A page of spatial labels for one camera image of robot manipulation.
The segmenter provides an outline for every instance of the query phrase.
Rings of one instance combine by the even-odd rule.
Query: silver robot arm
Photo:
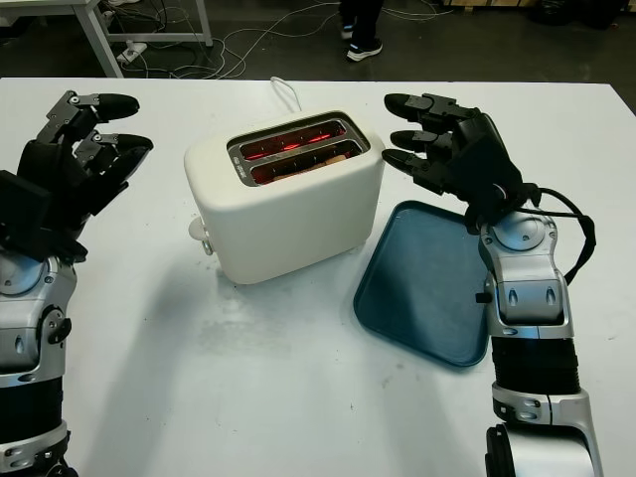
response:
[[[55,257],[0,251],[0,474],[74,475],[64,462],[62,376],[76,283],[73,267]]]
[[[0,475],[78,475],[64,458],[71,434],[62,420],[67,306],[74,263],[86,257],[77,239],[152,149],[144,137],[94,127],[138,108],[130,96],[67,91],[17,174],[0,171]]]
[[[488,273],[477,301],[486,305],[496,381],[493,408],[505,423],[487,432],[489,477],[602,477],[589,395],[578,383],[567,285],[591,257],[593,221],[566,197],[526,184],[487,114],[455,99],[389,94],[387,109],[422,131],[392,134],[402,149],[384,159],[437,194],[468,203],[469,233],[479,235]],[[539,209],[542,194],[572,213]],[[555,265],[552,216],[579,220],[586,236],[575,267]]]
[[[481,229],[497,381],[488,431],[492,477],[602,477],[589,394],[578,384],[567,284],[554,261],[557,226],[514,212]]]

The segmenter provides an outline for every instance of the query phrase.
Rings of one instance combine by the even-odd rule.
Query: blue tray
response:
[[[367,328],[457,367],[479,363],[488,334],[486,268],[462,217],[408,201],[397,205],[354,298]]]

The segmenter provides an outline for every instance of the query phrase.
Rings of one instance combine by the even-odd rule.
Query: white toaster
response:
[[[341,111],[296,113],[205,139],[185,158],[201,213],[191,235],[241,284],[353,248],[371,233],[383,149],[377,134]]]

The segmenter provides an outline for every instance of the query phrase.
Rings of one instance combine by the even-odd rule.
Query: concrete floor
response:
[[[194,4],[182,0],[197,25]],[[180,6],[181,0],[166,5]],[[223,37],[242,28],[268,28],[275,20],[308,5],[311,0],[208,0],[213,35]],[[387,0],[387,7],[428,12],[419,0]],[[150,0],[132,8],[154,14]],[[336,10],[323,6],[290,17],[276,29],[291,34],[314,30]],[[169,9],[168,19],[182,13]],[[534,24],[524,10],[453,11],[426,22],[383,14],[379,35],[385,50],[359,64],[344,60],[337,18],[315,35],[303,38],[268,36],[247,58],[242,79],[263,80],[276,75],[288,80],[453,80],[453,81],[584,81],[609,82],[636,111],[636,15],[618,18],[618,28],[596,31],[573,22],[565,27]],[[152,30],[152,22],[123,21],[127,31]],[[168,31],[189,31],[187,23],[170,24]],[[244,54],[259,33],[242,32],[228,47]],[[122,45],[113,45],[116,53]],[[208,50],[219,60],[220,46]],[[197,44],[186,48],[148,50],[151,68],[173,70],[192,62],[209,65]],[[229,65],[234,64],[228,57]],[[132,77],[144,73],[127,73]],[[0,77],[102,77],[103,73],[74,17],[36,21],[19,38],[0,46]],[[152,77],[165,77],[155,73]]]

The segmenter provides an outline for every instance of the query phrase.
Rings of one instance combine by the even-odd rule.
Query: white table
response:
[[[608,85],[296,83],[306,108],[358,110],[389,143],[408,127],[387,92],[423,91],[479,106],[496,121],[526,181],[554,187],[596,220],[598,247],[570,291],[583,386],[592,396],[607,476],[633,469],[636,434],[636,119]],[[353,295],[394,206],[415,199],[462,212],[388,167],[364,246],[259,285],[234,286],[187,234],[197,213],[183,154],[197,138],[284,114],[262,81],[0,80],[0,166],[67,88],[136,96],[140,112],[104,125],[151,137],[131,187],[81,242],[64,416],[80,475],[485,475],[490,356],[452,372],[371,336]],[[582,243],[559,221],[557,261]]]
[[[195,0],[202,33],[109,33],[99,10],[100,0],[0,0],[0,12],[9,17],[75,15],[107,77],[123,78],[112,42],[201,42],[213,44],[205,0]]]

